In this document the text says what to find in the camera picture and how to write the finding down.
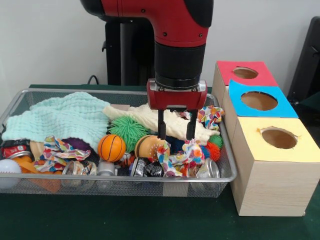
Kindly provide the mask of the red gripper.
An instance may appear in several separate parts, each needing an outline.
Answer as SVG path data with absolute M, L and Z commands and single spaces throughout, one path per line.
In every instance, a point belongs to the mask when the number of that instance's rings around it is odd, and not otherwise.
M 158 138 L 166 139 L 166 123 L 164 110 L 183 109 L 190 112 L 190 121 L 187 125 L 186 139 L 195 138 L 198 110 L 206 101 L 208 87 L 205 80 L 200 80 L 195 88 L 174 90 L 157 85 L 154 78 L 146 85 L 148 105 L 152 110 L 158 110 Z

